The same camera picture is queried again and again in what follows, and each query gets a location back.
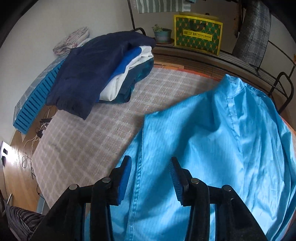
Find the green flower pot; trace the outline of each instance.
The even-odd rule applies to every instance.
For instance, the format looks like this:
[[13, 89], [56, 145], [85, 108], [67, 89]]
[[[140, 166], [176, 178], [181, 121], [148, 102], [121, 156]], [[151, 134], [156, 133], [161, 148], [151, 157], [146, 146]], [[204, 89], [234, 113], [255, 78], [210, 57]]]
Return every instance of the green flower pot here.
[[163, 28], [161, 32], [154, 32], [155, 41], [157, 43], [170, 43], [170, 36], [172, 30], [168, 28]]

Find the white wall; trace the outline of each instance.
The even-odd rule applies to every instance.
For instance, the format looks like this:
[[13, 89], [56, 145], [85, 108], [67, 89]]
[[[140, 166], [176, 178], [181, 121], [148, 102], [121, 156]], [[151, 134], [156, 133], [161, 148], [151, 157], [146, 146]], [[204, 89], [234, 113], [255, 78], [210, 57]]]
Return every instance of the white wall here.
[[[208, 12], [219, 17], [223, 23], [221, 49], [227, 52], [232, 52], [236, 41], [233, 31], [235, 8], [235, 3], [223, 0], [198, 0], [192, 5], [193, 12]], [[136, 27], [144, 28], [148, 36], [153, 36], [151, 27], [156, 23], [173, 29], [176, 13], [138, 14], [135, 8], [133, 13]], [[14, 107], [32, 81], [55, 59], [53, 47], [71, 32], [85, 26], [90, 28], [91, 37], [131, 30], [127, 1], [39, 0], [14, 26], [0, 49], [1, 140], [11, 142], [15, 132], [12, 126]], [[295, 43], [291, 39], [283, 25], [273, 18], [271, 40], [290, 56], [295, 52]], [[272, 49], [266, 52], [262, 66], [277, 72], [275, 66], [279, 66], [277, 60], [280, 57], [271, 57], [273, 54]]]

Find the potted plant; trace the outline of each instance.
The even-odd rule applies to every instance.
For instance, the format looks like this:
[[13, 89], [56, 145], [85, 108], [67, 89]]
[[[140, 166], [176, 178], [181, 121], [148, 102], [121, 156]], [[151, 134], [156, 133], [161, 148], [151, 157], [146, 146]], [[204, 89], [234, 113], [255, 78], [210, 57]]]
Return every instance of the potted plant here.
[[152, 29], [157, 43], [170, 43], [171, 29], [159, 27], [157, 24]]

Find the metal rivet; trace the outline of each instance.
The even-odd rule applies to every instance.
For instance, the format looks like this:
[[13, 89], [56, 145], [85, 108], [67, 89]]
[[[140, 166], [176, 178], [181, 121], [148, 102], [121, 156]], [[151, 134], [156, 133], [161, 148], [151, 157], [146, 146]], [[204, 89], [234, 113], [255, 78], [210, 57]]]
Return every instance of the metal rivet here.
[[110, 177], [104, 177], [102, 182], [104, 183], [109, 183], [111, 181], [111, 178]]
[[71, 184], [71, 185], [69, 186], [69, 189], [70, 189], [70, 190], [75, 190], [77, 187], [78, 187], [77, 184]]
[[191, 182], [194, 183], [194, 184], [198, 184], [199, 181], [200, 181], [200, 180], [199, 180], [198, 178], [192, 178], [192, 179], [191, 179]]
[[227, 192], [231, 191], [231, 189], [232, 189], [231, 186], [229, 186], [229, 185], [225, 185], [223, 188]]

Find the plaid mattress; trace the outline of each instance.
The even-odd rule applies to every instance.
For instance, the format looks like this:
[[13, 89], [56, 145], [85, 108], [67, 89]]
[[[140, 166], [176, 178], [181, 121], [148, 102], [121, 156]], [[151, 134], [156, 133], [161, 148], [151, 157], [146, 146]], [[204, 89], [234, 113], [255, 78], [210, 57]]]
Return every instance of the plaid mattress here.
[[72, 183], [94, 184], [109, 175], [143, 124], [144, 115], [212, 89], [211, 77], [153, 68], [124, 104], [97, 104], [86, 120], [58, 111], [32, 158], [49, 207]]

